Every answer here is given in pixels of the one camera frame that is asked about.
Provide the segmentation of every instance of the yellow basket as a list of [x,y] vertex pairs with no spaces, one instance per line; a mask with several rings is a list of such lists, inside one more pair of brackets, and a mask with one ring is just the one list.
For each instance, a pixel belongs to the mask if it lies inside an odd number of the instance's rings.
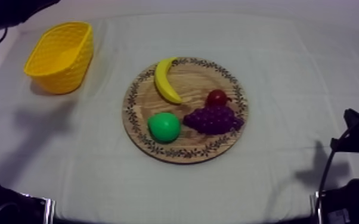
[[91,25],[63,23],[42,35],[24,72],[45,91],[66,94],[81,85],[92,56]]

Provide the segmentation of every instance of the white tablecloth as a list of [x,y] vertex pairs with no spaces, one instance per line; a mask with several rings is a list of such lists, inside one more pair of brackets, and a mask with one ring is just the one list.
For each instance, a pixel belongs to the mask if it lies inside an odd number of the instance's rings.
[[[83,85],[50,96],[23,73],[44,30],[21,35],[0,68],[0,181],[57,201],[60,218],[97,223],[256,223],[310,214],[343,111],[359,111],[359,32],[251,15],[164,14],[91,22]],[[157,161],[128,138],[123,96],[147,66],[201,57],[243,85],[250,116],[222,156]],[[359,175],[336,154],[327,187]]]

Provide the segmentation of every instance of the grape bunch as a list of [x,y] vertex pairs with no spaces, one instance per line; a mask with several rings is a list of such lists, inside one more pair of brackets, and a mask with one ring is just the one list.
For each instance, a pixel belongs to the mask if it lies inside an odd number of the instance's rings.
[[232,128],[239,130],[244,121],[235,117],[230,107],[216,105],[194,110],[184,116],[183,123],[199,133],[220,135],[229,132]]

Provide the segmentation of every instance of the wooden tray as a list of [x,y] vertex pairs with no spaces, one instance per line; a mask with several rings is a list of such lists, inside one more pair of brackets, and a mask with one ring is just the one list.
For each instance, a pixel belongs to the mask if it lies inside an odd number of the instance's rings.
[[[157,64],[145,69],[128,88],[122,107],[125,130],[133,142],[146,154],[170,163],[200,163],[226,152],[240,138],[248,116],[245,93],[225,68],[201,58],[181,57],[173,62],[168,80],[181,96],[181,105],[170,104],[158,93],[154,85]],[[228,102],[237,117],[245,124],[239,131],[223,135],[202,135],[182,125],[177,140],[170,144],[155,142],[148,131],[147,119],[160,112],[174,113],[182,122],[186,114],[205,104],[208,93],[222,89],[232,102]]]

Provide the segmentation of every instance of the banana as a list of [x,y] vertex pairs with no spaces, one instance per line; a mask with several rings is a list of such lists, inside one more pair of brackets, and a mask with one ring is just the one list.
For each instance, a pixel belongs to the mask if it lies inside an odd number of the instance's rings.
[[172,62],[176,59],[176,57],[166,58],[158,63],[154,71],[154,83],[156,84],[157,90],[166,100],[174,104],[180,104],[182,103],[181,97],[175,92],[167,79],[167,72]]

